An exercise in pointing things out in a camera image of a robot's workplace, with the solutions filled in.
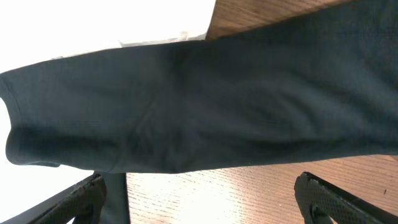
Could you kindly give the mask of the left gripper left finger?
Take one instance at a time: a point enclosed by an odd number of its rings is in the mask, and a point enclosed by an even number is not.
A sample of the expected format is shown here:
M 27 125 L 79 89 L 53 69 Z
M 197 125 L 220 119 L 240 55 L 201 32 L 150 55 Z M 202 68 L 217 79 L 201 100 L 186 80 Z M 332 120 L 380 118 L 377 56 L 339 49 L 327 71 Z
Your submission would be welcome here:
M 103 177 L 93 174 L 3 224 L 98 224 L 106 195 Z

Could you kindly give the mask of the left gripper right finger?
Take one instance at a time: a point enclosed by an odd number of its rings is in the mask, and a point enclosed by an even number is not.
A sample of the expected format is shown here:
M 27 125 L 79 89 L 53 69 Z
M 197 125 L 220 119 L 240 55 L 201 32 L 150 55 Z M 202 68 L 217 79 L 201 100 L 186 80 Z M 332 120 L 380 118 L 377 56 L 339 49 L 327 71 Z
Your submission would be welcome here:
M 305 224 L 397 224 L 397 216 L 310 172 L 296 178 L 294 190 Z

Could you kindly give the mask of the black leggings grey red waistband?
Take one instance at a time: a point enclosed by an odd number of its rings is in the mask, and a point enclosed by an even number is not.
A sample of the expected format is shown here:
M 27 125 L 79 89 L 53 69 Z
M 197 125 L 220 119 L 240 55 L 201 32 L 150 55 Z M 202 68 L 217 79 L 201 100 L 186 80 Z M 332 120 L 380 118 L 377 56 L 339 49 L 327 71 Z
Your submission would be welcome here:
M 15 165 L 104 177 L 397 153 L 397 1 L 349 1 L 214 40 L 144 45 L 1 75 Z

